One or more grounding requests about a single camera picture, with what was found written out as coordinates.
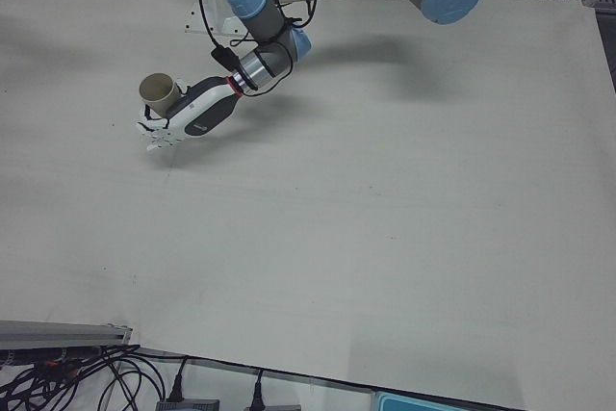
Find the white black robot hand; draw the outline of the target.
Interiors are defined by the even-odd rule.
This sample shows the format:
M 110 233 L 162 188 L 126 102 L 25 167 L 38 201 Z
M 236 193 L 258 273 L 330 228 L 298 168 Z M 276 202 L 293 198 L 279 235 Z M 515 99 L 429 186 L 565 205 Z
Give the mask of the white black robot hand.
M 173 82 L 161 103 L 144 101 L 136 127 L 149 138 L 148 151 L 171 147 L 207 135 L 232 115 L 240 97 L 228 78 Z

